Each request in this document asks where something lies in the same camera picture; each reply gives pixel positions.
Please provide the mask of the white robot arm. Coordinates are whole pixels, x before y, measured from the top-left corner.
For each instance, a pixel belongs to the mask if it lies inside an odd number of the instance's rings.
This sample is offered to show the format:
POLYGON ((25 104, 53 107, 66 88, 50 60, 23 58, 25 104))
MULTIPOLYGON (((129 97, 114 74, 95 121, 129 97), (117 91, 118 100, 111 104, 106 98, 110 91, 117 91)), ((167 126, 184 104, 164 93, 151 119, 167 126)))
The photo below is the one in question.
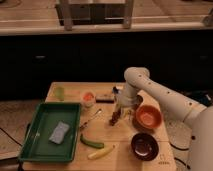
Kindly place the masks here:
POLYGON ((191 129, 191 141, 185 171, 213 171, 213 106, 205 106, 150 79, 144 67, 129 67, 125 84, 117 94, 121 107, 136 104, 143 90, 191 129))

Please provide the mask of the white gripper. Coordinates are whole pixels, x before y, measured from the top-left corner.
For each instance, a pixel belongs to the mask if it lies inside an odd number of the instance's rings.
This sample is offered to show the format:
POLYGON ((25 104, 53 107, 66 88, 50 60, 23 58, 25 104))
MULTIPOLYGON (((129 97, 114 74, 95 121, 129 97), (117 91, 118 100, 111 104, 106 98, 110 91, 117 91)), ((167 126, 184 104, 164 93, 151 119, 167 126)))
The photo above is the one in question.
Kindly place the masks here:
POLYGON ((137 94, 134 89, 119 90, 116 94, 116 101, 122 108, 125 107, 138 107, 142 103, 142 97, 137 94))

